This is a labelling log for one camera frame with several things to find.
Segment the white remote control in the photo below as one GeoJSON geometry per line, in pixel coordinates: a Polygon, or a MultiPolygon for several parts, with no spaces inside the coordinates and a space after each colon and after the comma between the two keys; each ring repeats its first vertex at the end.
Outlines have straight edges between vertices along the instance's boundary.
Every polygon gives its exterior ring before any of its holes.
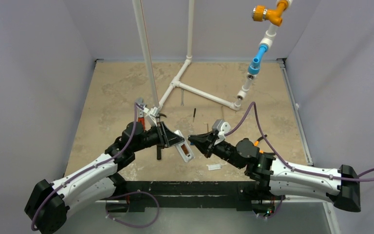
{"type": "Polygon", "coordinates": [[[177,143],[175,145],[175,147],[176,147],[178,153],[180,154],[180,156],[182,157],[183,161],[185,163],[188,163],[188,162],[192,161],[195,158],[195,155],[194,155],[189,143],[187,142],[186,138],[183,136],[183,134],[180,130],[176,130],[175,134],[177,134],[178,136],[180,136],[182,138],[182,141],[180,143],[177,143]]]}

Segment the white battery cover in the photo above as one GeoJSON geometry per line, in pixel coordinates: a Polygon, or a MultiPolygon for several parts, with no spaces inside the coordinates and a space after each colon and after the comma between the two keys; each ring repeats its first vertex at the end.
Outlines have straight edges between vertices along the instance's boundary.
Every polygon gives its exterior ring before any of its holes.
{"type": "Polygon", "coordinates": [[[210,165],[207,165],[207,168],[209,171],[215,171],[215,170],[220,170],[222,166],[221,164],[210,164],[210,165]]]}

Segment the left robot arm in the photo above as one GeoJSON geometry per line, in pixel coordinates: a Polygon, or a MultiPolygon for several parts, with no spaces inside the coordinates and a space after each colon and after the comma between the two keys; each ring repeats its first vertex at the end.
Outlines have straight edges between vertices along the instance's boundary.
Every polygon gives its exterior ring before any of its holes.
{"type": "Polygon", "coordinates": [[[138,121],[130,122],[122,135],[90,164],[61,179],[43,179],[34,186],[24,208],[32,231],[53,234],[90,203],[109,197],[121,199],[126,186],[118,172],[135,160],[136,152],[153,146],[175,147],[184,162],[194,158],[179,130],[171,131],[162,121],[148,130],[138,121]]]}

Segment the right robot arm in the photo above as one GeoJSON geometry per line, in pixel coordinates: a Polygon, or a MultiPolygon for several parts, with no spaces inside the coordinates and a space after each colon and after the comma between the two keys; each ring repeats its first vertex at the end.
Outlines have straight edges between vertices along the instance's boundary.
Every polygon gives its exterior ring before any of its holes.
{"type": "Polygon", "coordinates": [[[248,138],[236,145],[219,141],[214,133],[189,135],[188,140],[209,158],[216,155],[257,181],[255,195],[259,198],[297,195],[331,202],[334,207],[360,212],[360,183],[352,166],[341,165],[338,169],[317,168],[282,162],[273,155],[261,152],[248,138]]]}

